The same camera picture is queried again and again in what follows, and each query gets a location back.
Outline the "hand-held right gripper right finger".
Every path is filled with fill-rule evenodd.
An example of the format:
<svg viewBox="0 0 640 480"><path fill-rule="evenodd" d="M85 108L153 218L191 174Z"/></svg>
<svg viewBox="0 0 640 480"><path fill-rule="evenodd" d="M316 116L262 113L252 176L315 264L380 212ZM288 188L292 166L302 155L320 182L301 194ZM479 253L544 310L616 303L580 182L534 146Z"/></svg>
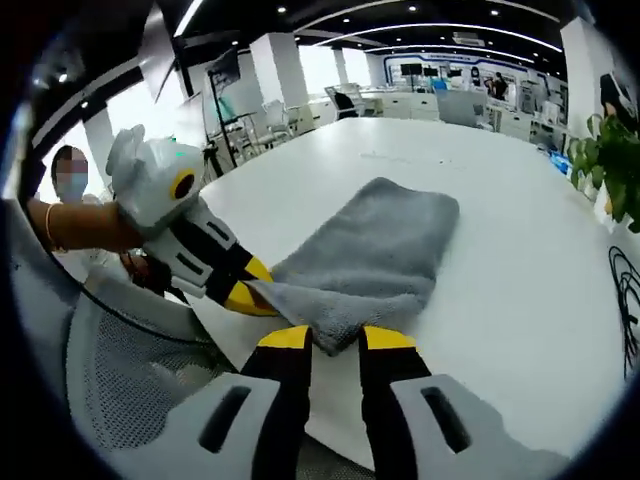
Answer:
<svg viewBox="0 0 640 480"><path fill-rule="evenodd" d="M377 478L551 479L566 467L566 457L510 436L500 413L461 383L432 374L410 337L364 326L358 348Z"/></svg>

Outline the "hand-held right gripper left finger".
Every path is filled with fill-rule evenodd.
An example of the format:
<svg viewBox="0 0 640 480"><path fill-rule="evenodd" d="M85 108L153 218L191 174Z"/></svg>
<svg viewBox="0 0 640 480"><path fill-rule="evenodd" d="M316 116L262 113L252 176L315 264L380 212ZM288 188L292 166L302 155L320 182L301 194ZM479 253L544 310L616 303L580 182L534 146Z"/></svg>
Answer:
<svg viewBox="0 0 640 480"><path fill-rule="evenodd" d="M160 435L124 457L128 479L293 479L309 418L312 333L263 337L238 374L172 409Z"/></svg>

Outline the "person's left hand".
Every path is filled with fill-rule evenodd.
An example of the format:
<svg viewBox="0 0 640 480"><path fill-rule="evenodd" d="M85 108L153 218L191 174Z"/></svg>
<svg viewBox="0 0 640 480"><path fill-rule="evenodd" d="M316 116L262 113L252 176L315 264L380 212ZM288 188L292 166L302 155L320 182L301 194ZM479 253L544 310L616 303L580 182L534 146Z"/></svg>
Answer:
<svg viewBox="0 0 640 480"><path fill-rule="evenodd" d="M107 203L103 208L107 245L119 255L129 279L135 285L163 297L170 286L170 272L166 266L148 253L134 254L134 249L143 247L144 238L124 218L115 202Z"/></svg>

